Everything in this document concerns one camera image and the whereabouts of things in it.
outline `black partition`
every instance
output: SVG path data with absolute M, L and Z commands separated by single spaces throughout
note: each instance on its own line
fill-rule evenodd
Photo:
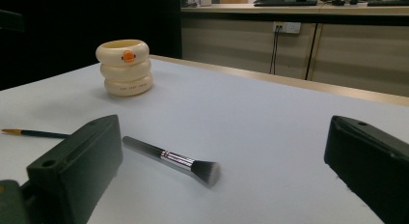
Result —
M 95 64 L 113 40 L 181 58 L 180 0 L 0 0 L 0 10 L 24 20 L 22 31 L 0 29 L 0 90 Z

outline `stacked ring container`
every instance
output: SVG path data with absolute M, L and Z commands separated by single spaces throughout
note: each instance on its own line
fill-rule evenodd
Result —
M 95 56 L 101 63 L 104 87 L 109 94 L 129 97 L 148 90 L 153 77 L 150 72 L 150 49 L 140 40 L 119 40 L 101 44 Z

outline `paintbrush tip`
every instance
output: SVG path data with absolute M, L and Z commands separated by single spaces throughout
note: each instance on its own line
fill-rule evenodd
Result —
M 220 178 L 220 164 L 216 162 L 195 160 L 191 171 L 210 186 L 216 184 Z
M 1 131 L 9 134 L 21 134 L 20 129 L 2 129 Z

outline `black makeup brush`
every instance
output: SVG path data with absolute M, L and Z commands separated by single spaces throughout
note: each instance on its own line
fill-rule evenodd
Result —
M 210 186 L 217 183 L 220 177 L 220 164 L 216 162 L 200 161 L 188 158 L 180 154 L 174 154 L 169 151 L 154 147 L 140 140 L 125 136 L 123 142 L 143 153 L 151 156 L 161 158 L 165 161 L 171 162 L 176 166 L 186 169 L 194 173 L 199 179 Z

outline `paintbrush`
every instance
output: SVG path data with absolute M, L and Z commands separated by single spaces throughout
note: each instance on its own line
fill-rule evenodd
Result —
M 38 131 L 38 130 L 28 130 L 28 129 L 2 129 L 1 131 L 5 133 L 9 133 L 9 134 L 15 134 L 15 135 L 28 135 L 28 136 L 38 136 L 38 137 L 57 138 L 57 139 L 65 139 L 69 137 L 68 134 L 53 133 L 53 132 Z
M 123 142 L 135 150 L 141 151 L 142 153 L 151 155 L 155 158 L 163 159 L 179 168 L 192 172 L 210 186 L 213 186 L 219 180 L 219 163 L 195 160 L 180 154 L 174 154 L 129 136 L 125 136 Z

